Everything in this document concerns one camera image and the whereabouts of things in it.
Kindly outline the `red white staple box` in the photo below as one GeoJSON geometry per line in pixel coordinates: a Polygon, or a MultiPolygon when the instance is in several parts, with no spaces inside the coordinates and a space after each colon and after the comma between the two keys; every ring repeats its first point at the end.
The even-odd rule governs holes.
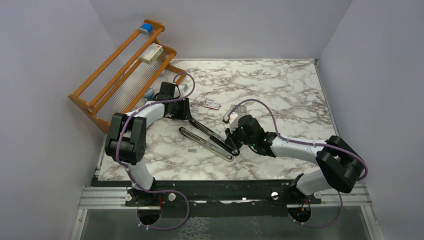
{"type": "Polygon", "coordinates": [[[208,109],[219,110],[220,104],[211,100],[207,100],[205,103],[205,107],[208,109]]]}

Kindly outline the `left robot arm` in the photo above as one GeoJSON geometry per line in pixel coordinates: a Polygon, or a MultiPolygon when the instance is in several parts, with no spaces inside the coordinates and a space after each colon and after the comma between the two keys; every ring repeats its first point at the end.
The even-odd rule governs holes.
{"type": "Polygon", "coordinates": [[[147,127],[165,117],[176,120],[191,118],[189,96],[192,92],[175,96],[178,88],[175,83],[163,82],[157,96],[136,110],[115,113],[110,122],[105,153],[124,168],[135,196],[147,206],[155,203],[160,193],[143,159],[147,148],[147,127]]]}

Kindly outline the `black stapler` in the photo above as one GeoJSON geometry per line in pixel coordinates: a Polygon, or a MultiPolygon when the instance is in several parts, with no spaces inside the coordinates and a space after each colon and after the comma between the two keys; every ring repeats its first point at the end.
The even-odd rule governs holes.
{"type": "Polygon", "coordinates": [[[205,125],[203,125],[202,123],[197,121],[196,119],[193,118],[193,119],[189,120],[189,123],[193,127],[197,128],[198,130],[200,130],[201,132],[203,132],[204,134],[209,136],[209,139],[212,142],[217,144],[219,147],[221,147],[223,150],[225,150],[229,154],[231,154],[235,157],[237,157],[240,154],[239,150],[234,150],[228,144],[226,144],[225,139],[223,137],[221,137],[219,134],[215,133],[214,131],[212,131],[211,129],[209,129],[208,127],[206,127],[205,125]]]}

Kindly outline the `silver staple strip tray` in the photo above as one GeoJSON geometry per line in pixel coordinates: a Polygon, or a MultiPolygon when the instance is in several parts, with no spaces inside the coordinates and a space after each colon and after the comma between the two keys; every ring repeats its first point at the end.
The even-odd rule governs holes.
{"type": "Polygon", "coordinates": [[[237,105],[237,104],[232,104],[230,107],[230,110],[236,113],[246,113],[247,112],[247,108],[245,105],[237,105]]]}

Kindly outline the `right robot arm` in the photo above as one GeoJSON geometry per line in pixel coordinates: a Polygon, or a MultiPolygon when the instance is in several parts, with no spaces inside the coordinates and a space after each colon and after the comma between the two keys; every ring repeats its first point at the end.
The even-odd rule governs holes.
{"type": "Polygon", "coordinates": [[[288,196],[296,204],[323,190],[350,193],[366,173],[365,164],[339,136],[332,135],[327,140],[279,137],[276,132],[264,131],[250,114],[227,113],[223,122],[229,125],[225,130],[225,143],[235,150],[248,146],[261,156],[293,158],[318,165],[318,170],[301,173],[291,182],[288,196]]]}

